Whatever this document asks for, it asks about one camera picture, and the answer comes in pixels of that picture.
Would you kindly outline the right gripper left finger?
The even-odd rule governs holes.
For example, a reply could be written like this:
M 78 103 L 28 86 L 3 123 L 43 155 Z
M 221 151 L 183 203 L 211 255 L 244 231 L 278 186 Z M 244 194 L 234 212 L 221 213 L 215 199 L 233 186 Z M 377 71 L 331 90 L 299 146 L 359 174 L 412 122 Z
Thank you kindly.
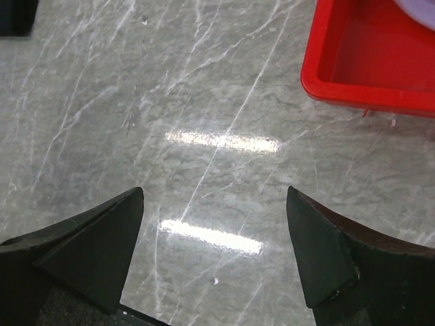
M 134 187 L 96 207 L 1 243 L 1 313 L 38 314 L 59 286 L 114 313 L 143 218 Z

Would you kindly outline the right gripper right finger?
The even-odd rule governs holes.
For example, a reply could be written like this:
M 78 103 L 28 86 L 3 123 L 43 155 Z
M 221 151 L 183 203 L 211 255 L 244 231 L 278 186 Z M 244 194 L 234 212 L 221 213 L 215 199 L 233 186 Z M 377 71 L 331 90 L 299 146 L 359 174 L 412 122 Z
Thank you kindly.
M 307 306 L 344 294 L 434 303 L 434 249 L 382 234 L 289 187 L 290 237 Z

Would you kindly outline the black t shirt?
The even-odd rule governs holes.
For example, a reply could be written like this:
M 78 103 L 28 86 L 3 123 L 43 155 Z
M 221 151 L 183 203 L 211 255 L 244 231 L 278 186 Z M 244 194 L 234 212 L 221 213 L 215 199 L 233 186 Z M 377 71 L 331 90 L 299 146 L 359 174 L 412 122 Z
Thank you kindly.
M 23 37 L 31 33 L 38 0 L 0 0 L 1 36 Z

